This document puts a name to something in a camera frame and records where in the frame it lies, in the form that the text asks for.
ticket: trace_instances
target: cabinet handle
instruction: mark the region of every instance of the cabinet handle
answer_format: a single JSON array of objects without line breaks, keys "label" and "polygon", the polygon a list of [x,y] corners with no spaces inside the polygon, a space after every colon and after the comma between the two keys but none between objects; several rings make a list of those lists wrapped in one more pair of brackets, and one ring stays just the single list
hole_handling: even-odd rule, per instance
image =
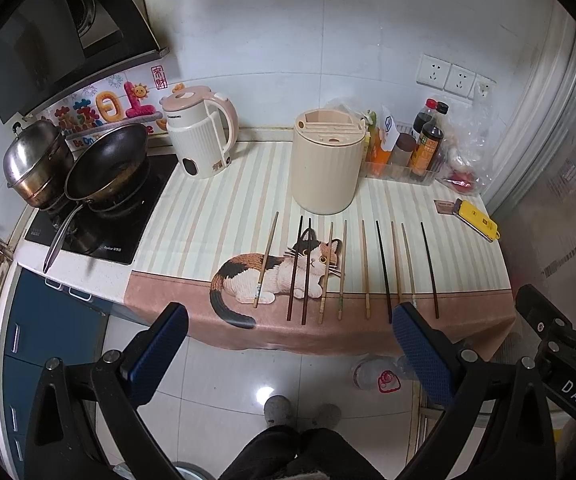
[{"label": "cabinet handle", "polygon": [[59,282],[54,282],[53,280],[50,280],[48,278],[46,278],[46,285],[48,285],[50,288],[53,288],[54,290],[61,290],[63,288],[63,284],[59,283]]},{"label": "cabinet handle", "polygon": [[14,341],[12,343],[12,353],[16,354],[19,351],[19,336],[21,335],[21,327],[18,323],[14,324]]},{"label": "cabinet handle", "polygon": [[92,303],[92,295],[89,292],[87,293],[87,295],[85,295],[84,292],[76,290],[75,288],[72,287],[68,288],[68,292],[70,293],[70,296],[77,298],[78,300],[87,301],[87,303]]},{"label": "cabinet handle", "polygon": [[19,462],[23,462],[23,455],[21,454],[21,444],[19,444],[18,439],[14,439],[14,443],[16,444],[16,453],[19,457]]},{"label": "cabinet handle", "polygon": [[10,411],[12,412],[12,430],[16,433],[19,431],[19,427],[16,421],[16,410],[14,409],[14,406],[10,406]]}]

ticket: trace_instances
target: pot lid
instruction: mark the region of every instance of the pot lid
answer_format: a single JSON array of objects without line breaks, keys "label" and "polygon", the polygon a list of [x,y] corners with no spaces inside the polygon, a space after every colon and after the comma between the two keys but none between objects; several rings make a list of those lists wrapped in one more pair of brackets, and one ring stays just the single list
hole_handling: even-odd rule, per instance
[{"label": "pot lid", "polygon": [[159,104],[166,112],[178,112],[199,104],[211,96],[212,90],[207,86],[188,86],[162,98]]},{"label": "pot lid", "polygon": [[323,146],[351,146],[362,142],[366,135],[365,121],[346,112],[319,108],[299,115],[295,131],[305,139]]},{"label": "pot lid", "polygon": [[9,187],[31,172],[61,134],[58,126],[45,119],[21,131],[20,127],[20,123],[14,123],[12,130],[17,137],[4,156],[4,173]]}]

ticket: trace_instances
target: blue gripper pad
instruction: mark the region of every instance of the blue gripper pad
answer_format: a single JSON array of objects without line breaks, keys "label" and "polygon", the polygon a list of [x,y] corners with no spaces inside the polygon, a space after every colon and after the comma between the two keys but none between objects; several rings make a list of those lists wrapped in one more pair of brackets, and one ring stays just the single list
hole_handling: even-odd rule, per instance
[{"label": "blue gripper pad", "polygon": [[150,402],[187,333],[188,312],[180,303],[169,303],[148,330],[128,343],[120,374],[134,408]]},{"label": "blue gripper pad", "polygon": [[410,303],[395,308],[392,330],[423,389],[433,402],[447,408],[455,396],[461,368],[456,348],[443,333],[430,328]]}]

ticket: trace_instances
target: metal screw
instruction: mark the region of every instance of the metal screw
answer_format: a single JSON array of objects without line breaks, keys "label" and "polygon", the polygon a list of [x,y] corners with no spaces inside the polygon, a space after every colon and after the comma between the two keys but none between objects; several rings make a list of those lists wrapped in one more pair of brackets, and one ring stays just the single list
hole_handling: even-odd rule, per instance
[{"label": "metal screw", "polygon": [[465,349],[462,351],[462,359],[468,363],[473,363],[479,359],[479,356],[474,350]]},{"label": "metal screw", "polygon": [[121,352],[118,350],[108,350],[103,354],[103,360],[106,363],[114,363],[121,356]]},{"label": "metal screw", "polygon": [[524,368],[532,370],[534,368],[534,360],[532,357],[522,357],[522,365],[524,365]]},{"label": "metal screw", "polygon": [[51,357],[46,361],[46,368],[48,370],[54,370],[61,364],[61,359],[58,357]]}]

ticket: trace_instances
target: chopstick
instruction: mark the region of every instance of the chopstick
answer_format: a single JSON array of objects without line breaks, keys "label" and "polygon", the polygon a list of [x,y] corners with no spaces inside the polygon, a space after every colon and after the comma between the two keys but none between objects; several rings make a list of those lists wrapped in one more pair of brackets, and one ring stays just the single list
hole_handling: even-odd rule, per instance
[{"label": "chopstick", "polygon": [[425,243],[425,254],[428,256],[428,267],[430,267],[430,281],[433,282],[434,319],[439,319],[439,301],[437,299],[437,286],[434,284],[433,263],[430,260],[430,248],[428,248],[428,238],[425,237],[425,229],[421,222],[421,232],[423,233],[423,243]]},{"label": "chopstick", "polygon": [[383,267],[383,280],[386,283],[386,303],[388,303],[388,324],[392,324],[392,302],[390,299],[390,285],[388,283],[388,270],[386,269],[386,255],[383,253],[383,242],[381,241],[381,230],[379,229],[379,221],[377,224],[377,238],[379,238],[379,250],[381,251],[381,265]]},{"label": "chopstick", "polygon": [[408,260],[408,272],[410,273],[410,290],[412,292],[412,304],[417,308],[417,298],[415,298],[415,277],[412,274],[412,258],[410,257],[410,247],[407,244],[407,236],[405,236],[405,226],[401,224],[401,232],[404,234],[405,256]]},{"label": "chopstick", "polygon": [[306,254],[306,285],[303,290],[303,311],[301,313],[301,324],[305,325],[308,314],[308,285],[310,283],[310,244],[312,242],[312,218],[308,218],[308,254]]},{"label": "chopstick", "polygon": [[392,231],[392,248],[395,253],[395,278],[397,281],[397,304],[401,303],[401,269],[399,268],[399,248],[397,246],[397,233],[395,232],[395,222],[390,222]]},{"label": "chopstick", "polygon": [[341,321],[343,316],[343,282],[345,280],[345,233],[348,228],[348,220],[343,221],[343,239],[341,240],[341,283],[339,284],[339,312],[337,319]]},{"label": "chopstick", "polygon": [[279,212],[274,214],[273,226],[270,227],[270,236],[268,236],[268,244],[265,247],[265,253],[263,254],[263,263],[261,263],[261,272],[259,272],[259,282],[257,283],[257,292],[255,293],[255,302],[253,307],[257,308],[259,304],[259,296],[261,295],[261,284],[263,283],[263,275],[265,274],[265,266],[268,263],[268,254],[270,254],[270,246],[273,244],[274,229],[277,227],[277,218],[279,218]]},{"label": "chopstick", "polygon": [[328,235],[328,258],[325,261],[325,273],[324,273],[324,286],[323,291],[321,292],[321,305],[319,306],[319,324],[324,322],[324,308],[325,308],[325,295],[327,293],[327,279],[328,273],[330,271],[330,260],[332,259],[332,227],[333,223],[330,222],[330,234]]},{"label": "chopstick", "polygon": [[370,319],[370,281],[368,276],[368,247],[366,244],[366,226],[361,220],[361,241],[363,243],[363,290],[366,294],[366,319]]},{"label": "chopstick", "polygon": [[292,264],[292,283],[290,283],[290,297],[288,298],[288,315],[286,321],[292,320],[292,301],[294,300],[294,280],[297,277],[297,260],[299,259],[299,250],[301,247],[301,229],[303,227],[303,215],[299,220],[299,232],[297,233],[297,245],[294,255],[294,263]]}]

